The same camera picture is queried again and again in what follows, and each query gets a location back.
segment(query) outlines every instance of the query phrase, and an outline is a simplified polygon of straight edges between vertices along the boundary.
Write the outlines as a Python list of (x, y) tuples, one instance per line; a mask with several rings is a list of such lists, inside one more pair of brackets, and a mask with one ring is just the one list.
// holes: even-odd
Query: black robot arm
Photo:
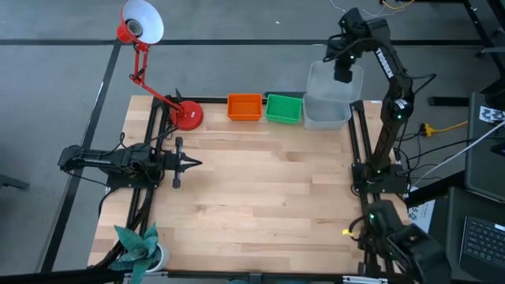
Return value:
[[(328, 43), (324, 61), (335, 60), (335, 80), (350, 82), (350, 67), (364, 52), (373, 52), (389, 82), (389, 89), (383, 98), (380, 119), (383, 122), (379, 139), (372, 155), (363, 164), (353, 169), (356, 186), (367, 183), (370, 192), (383, 192), (396, 189), (405, 192), (406, 179), (396, 177), (396, 167), (391, 169), (389, 154), (395, 143), (400, 127), (406, 123), (413, 112), (413, 80), (391, 44), (391, 32), (384, 19), (365, 21), (356, 8), (346, 13), (339, 22), (343, 30), (334, 35)], [(386, 181), (380, 186), (378, 181)]]
[(99, 168), (108, 175), (107, 185), (112, 189), (157, 188), (165, 177), (165, 170), (172, 170), (172, 186), (178, 189), (181, 173), (202, 164), (182, 152), (182, 142), (181, 137), (175, 138), (175, 153), (164, 151), (160, 155), (155, 155), (149, 144), (141, 143), (115, 151), (87, 150), (73, 145), (63, 150), (58, 165), (66, 173), (86, 166)]
[[(451, 266), (445, 250), (415, 224), (403, 225), (390, 200), (370, 204), (363, 216), (359, 241), (386, 259), (395, 260), (403, 273), (418, 283), (448, 284)], [(352, 233), (353, 222), (349, 231)]]

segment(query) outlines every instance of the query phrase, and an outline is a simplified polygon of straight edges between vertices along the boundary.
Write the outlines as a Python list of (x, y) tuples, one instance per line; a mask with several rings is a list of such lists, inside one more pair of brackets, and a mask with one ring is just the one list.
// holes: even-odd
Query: potted plant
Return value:
[(155, 223), (146, 230), (144, 238), (129, 229), (120, 226), (114, 228), (127, 253), (117, 258), (109, 269), (132, 270), (132, 284), (140, 284), (146, 272), (159, 271), (165, 267), (168, 251), (158, 243)]

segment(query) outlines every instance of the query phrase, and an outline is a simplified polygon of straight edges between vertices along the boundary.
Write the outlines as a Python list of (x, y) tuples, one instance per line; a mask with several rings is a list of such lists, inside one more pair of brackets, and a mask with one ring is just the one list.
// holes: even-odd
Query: wooden table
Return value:
[[(143, 141), (151, 101), (131, 98), (125, 144)], [(356, 273), (363, 252), (342, 235), (361, 215), (350, 191), (348, 126), (307, 131), (263, 118), (230, 121), (226, 104), (202, 107), (202, 125), (174, 136), (182, 136), (185, 153), (204, 164), (181, 176), (180, 189), (172, 189), (173, 174), (166, 172), (152, 203), (149, 224), (156, 221), (160, 241), (170, 250), (166, 269)], [(365, 102), (365, 110), (375, 145), (380, 103)], [(164, 148), (173, 144), (167, 141)], [(132, 189), (120, 189), (104, 202), (89, 264), (118, 240), (113, 225), (125, 225), (131, 196)], [(396, 196), (381, 196), (408, 219)]]

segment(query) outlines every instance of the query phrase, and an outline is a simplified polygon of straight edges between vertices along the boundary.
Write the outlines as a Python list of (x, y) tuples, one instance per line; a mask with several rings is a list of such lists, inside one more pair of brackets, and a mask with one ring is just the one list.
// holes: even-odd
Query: lamp base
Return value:
[(172, 122), (180, 129), (189, 131), (200, 126), (204, 120), (204, 111), (202, 107), (192, 101), (180, 102), (183, 111), (172, 111), (170, 117)]

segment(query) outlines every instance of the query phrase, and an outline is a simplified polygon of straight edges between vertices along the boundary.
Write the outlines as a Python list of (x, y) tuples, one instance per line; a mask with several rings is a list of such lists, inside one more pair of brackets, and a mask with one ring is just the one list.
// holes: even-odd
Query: laptop keyboard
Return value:
[(466, 217), (463, 253), (505, 269), (505, 226)]

